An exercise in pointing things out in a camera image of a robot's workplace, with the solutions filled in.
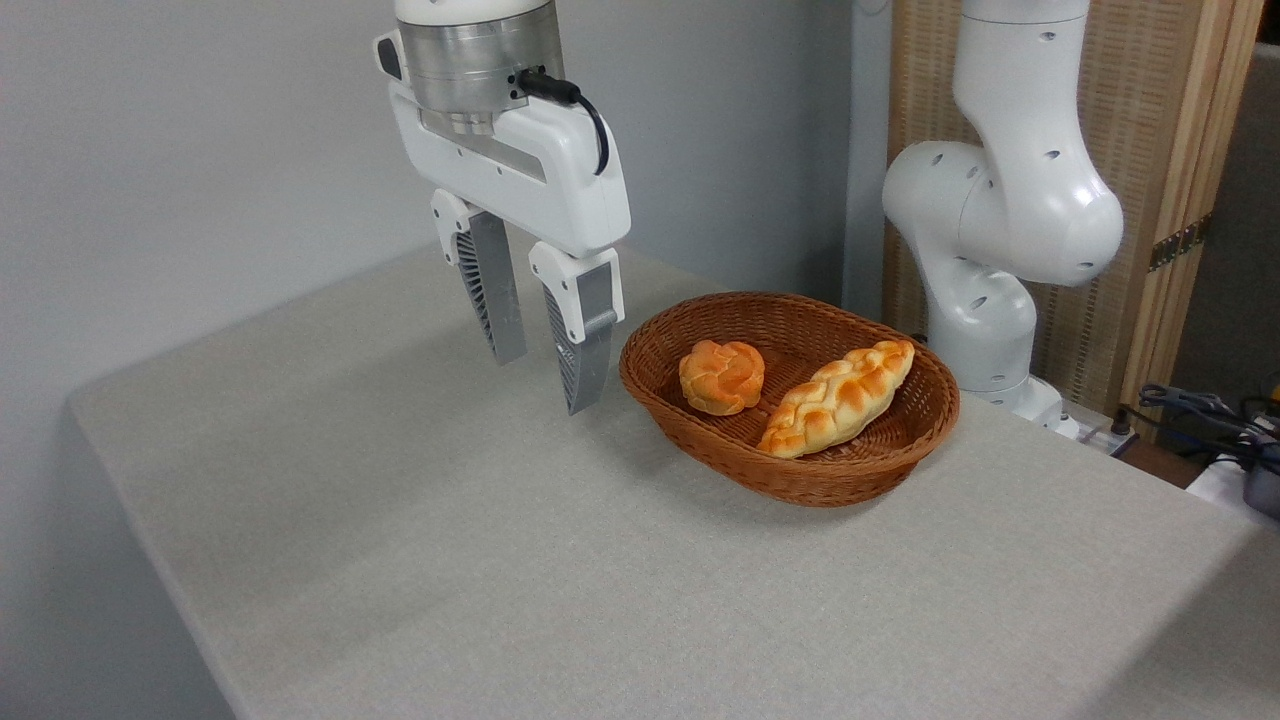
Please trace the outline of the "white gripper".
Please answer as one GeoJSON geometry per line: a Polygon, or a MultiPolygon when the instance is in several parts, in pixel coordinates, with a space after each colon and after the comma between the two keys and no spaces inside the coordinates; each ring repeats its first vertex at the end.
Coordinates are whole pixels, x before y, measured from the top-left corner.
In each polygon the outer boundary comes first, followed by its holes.
{"type": "Polygon", "coordinates": [[[543,286],[568,415],[593,406],[605,388],[614,325],[625,319],[620,256],[608,247],[632,225],[607,122],[576,85],[532,68],[509,77],[522,106],[497,114],[490,135],[460,135],[417,104],[401,32],[378,37],[375,56],[390,78],[410,163],[439,188],[431,213],[442,252],[495,361],[527,352],[506,220],[541,240],[529,260],[543,286]]]}

